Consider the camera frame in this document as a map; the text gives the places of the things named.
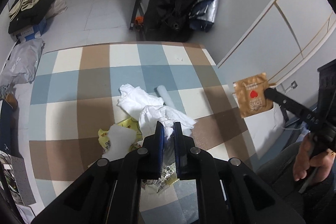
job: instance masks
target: silver umbrella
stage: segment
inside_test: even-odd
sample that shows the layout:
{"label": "silver umbrella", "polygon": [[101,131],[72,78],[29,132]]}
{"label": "silver umbrella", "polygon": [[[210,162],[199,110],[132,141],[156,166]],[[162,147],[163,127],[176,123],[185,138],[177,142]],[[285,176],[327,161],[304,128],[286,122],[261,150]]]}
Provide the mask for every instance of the silver umbrella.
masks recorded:
{"label": "silver umbrella", "polygon": [[215,23],[219,0],[197,0],[189,15],[189,25],[193,30],[210,31]]}

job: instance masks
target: finger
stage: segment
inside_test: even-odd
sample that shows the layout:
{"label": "finger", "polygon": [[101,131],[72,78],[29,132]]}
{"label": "finger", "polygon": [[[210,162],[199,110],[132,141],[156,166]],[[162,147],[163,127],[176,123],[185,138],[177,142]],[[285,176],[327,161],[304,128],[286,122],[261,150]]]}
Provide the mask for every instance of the finger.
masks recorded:
{"label": "finger", "polygon": [[325,165],[332,165],[331,162],[331,154],[329,154],[328,151],[324,151],[320,154],[318,154],[317,156],[311,158],[310,160],[310,166],[313,167],[321,167],[321,166],[325,166]]}
{"label": "finger", "polygon": [[303,141],[300,145],[300,149],[305,152],[309,152],[311,150],[312,144],[311,141],[309,140],[310,133],[307,134],[304,138]]}
{"label": "finger", "polygon": [[294,175],[294,180],[299,181],[300,179],[304,179],[306,176],[307,176],[307,171],[303,170]]}
{"label": "finger", "polygon": [[294,163],[294,172],[299,172],[303,170],[308,170],[310,167],[309,164],[309,156],[307,152],[300,152],[296,155],[295,163]]}
{"label": "finger", "polygon": [[321,181],[324,181],[330,174],[331,168],[332,168],[332,165],[319,167],[316,175],[314,176],[312,180],[312,184],[316,184]]}

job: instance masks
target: crumpled white tissue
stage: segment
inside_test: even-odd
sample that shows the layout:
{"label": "crumpled white tissue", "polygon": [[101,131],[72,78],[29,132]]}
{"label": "crumpled white tissue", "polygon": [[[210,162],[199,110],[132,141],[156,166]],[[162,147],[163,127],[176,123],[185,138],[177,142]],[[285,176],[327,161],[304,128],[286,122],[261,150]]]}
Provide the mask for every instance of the crumpled white tissue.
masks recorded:
{"label": "crumpled white tissue", "polygon": [[196,123],[184,113],[168,106],[145,106],[140,113],[139,126],[143,137],[155,133],[156,122],[162,123],[165,129],[165,137],[169,138],[173,133],[174,122],[180,122],[182,131],[194,128]]}
{"label": "crumpled white tissue", "polygon": [[140,113],[139,119],[143,138],[155,133],[157,121],[163,125],[165,133],[162,164],[169,166],[175,162],[174,140],[171,138],[174,122],[181,123],[182,133],[187,136],[190,136],[190,129],[194,128],[196,122],[184,113],[169,106],[145,106]]}
{"label": "crumpled white tissue", "polygon": [[133,129],[114,124],[109,129],[108,137],[110,139],[110,148],[102,157],[112,161],[126,156],[130,146],[137,139],[137,133]]}
{"label": "crumpled white tissue", "polygon": [[163,105],[163,99],[149,95],[140,87],[132,87],[130,84],[120,87],[121,98],[118,106],[125,110],[134,119],[139,121],[143,138],[155,133],[156,123],[162,123],[165,132],[163,149],[163,165],[171,165],[175,161],[174,143],[171,135],[174,122],[180,122],[184,135],[190,136],[196,123],[184,113]]}
{"label": "crumpled white tissue", "polygon": [[120,87],[121,98],[118,99],[117,106],[125,110],[132,118],[139,120],[140,112],[147,105],[162,106],[163,99],[148,94],[139,86],[134,88],[130,84]]}

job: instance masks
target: electrical outlet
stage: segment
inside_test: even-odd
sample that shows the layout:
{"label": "electrical outlet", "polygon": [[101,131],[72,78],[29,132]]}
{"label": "electrical outlet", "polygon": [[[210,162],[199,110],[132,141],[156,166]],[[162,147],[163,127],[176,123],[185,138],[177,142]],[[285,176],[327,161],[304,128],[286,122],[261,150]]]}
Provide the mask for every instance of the electrical outlet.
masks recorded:
{"label": "electrical outlet", "polygon": [[297,83],[296,81],[294,81],[293,83],[291,83],[291,88],[294,90],[297,88]]}

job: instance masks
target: gold foil packet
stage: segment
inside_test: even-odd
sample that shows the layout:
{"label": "gold foil packet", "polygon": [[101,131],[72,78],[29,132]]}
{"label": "gold foil packet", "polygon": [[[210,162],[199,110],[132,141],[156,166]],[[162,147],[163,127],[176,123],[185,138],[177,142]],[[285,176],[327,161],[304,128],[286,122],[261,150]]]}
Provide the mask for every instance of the gold foil packet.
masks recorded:
{"label": "gold foil packet", "polygon": [[252,116],[273,108],[273,102],[265,98],[264,91],[269,87],[266,73],[251,76],[233,83],[240,115]]}

